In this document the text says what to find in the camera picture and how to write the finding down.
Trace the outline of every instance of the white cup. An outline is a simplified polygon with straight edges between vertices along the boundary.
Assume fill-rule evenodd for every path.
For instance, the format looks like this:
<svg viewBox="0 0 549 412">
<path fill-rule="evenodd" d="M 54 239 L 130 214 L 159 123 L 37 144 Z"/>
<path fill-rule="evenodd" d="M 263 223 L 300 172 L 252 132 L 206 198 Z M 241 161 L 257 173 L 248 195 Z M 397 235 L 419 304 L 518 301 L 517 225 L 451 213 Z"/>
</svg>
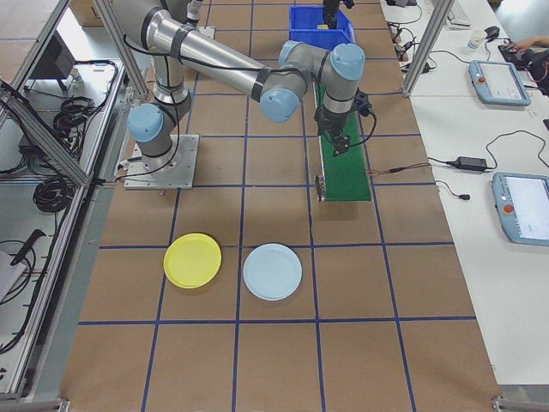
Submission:
<svg viewBox="0 0 549 412">
<path fill-rule="evenodd" d="M 475 30 L 471 33 L 471 39 L 467 43 L 469 49 L 478 49 L 482 40 L 486 38 L 486 32 L 484 30 Z"/>
</svg>

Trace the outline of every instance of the keyboard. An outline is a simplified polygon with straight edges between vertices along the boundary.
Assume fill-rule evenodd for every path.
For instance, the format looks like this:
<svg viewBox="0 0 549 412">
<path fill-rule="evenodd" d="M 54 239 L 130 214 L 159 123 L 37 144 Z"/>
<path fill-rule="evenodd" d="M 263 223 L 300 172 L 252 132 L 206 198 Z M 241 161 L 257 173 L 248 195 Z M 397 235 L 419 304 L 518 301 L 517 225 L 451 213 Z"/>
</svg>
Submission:
<svg viewBox="0 0 549 412">
<path fill-rule="evenodd" d="M 433 6 L 437 3 L 437 0 L 432 0 Z M 469 20 L 469 17 L 463 11 L 463 7 L 460 4 L 459 0 L 455 0 L 454 4 L 452 5 L 452 9 L 448 13 L 448 19 L 446 20 L 446 23 L 448 27 L 451 28 L 470 28 L 471 27 L 471 21 Z"/>
</svg>

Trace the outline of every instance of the tablet screen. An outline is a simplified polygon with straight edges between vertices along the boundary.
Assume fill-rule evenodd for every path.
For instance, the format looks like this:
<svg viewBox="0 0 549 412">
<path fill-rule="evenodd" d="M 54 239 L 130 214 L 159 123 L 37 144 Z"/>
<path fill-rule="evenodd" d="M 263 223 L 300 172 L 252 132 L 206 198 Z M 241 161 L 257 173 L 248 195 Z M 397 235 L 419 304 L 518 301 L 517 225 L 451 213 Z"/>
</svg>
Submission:
<svg viewBox="0 0 549 412">
<path fill-rule="evenodd" d="M 549 189 L 543 179 L 507 176 L 522 238 L 549 240 Z"/>
<path fill-rule="evenodd" d="M 507 64 L 481 63 L 480 69 L 486 79 L 490 95 L 498 99 L 522 100 L 522 93 L 516 84 L 513 72 Z"/>
</svg>

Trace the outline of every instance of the light blue plate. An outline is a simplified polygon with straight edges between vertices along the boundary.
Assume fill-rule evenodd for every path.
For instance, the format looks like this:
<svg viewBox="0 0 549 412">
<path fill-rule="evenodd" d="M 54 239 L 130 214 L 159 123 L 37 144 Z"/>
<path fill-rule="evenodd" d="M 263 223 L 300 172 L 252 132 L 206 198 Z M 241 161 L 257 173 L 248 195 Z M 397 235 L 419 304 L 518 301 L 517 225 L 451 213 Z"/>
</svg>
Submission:
<svg viewBox="0 0 549 412">
<path fill-rule="evenodd" d="M 288 247 L 267 243 L 254 249 L 244 262 L 244 282 L 255 296 L 282 300 L 301 282 L 301 262 Z"/>
</svg>

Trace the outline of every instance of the green conveyor belt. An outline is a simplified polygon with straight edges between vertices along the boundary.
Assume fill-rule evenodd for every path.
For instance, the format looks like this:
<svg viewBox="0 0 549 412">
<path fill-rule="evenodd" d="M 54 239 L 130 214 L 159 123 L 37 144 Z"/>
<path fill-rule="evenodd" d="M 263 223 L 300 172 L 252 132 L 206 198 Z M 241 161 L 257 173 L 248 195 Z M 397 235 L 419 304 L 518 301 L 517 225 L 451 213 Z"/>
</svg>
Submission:
<svg viewBox="0 0 549 412">
<path fill-rule="evenodd" d="M 323 103 L 324 87 L 317 88 L 317 104 Z M 358 114 L 349 116 L 344 132 L 351 137 L 351 144 L 360 142 Z M 370 182 L 366 171 L 365 153 L 362 145 L 350 148 L 345 154 L 334 157 L 333 146 L 325 136 L 320 139 L 323 158 L 325 201 L 371 200 Z"/>
</svg>

